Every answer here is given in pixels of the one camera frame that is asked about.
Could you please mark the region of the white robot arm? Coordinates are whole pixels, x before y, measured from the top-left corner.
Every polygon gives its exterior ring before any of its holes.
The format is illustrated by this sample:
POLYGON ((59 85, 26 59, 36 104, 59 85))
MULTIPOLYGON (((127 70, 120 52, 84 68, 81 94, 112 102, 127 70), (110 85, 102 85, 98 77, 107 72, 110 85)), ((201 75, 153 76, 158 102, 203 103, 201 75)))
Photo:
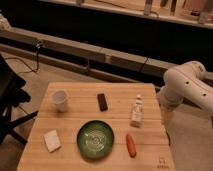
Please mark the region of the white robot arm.
POLYGON ((184 98, 213 116, 213 87, 203 82, 205 73, 206 69, 199 61, 173 66, 164 73, 164 85, 157 93, 164 125, 170 122, 173 110, 184 98))

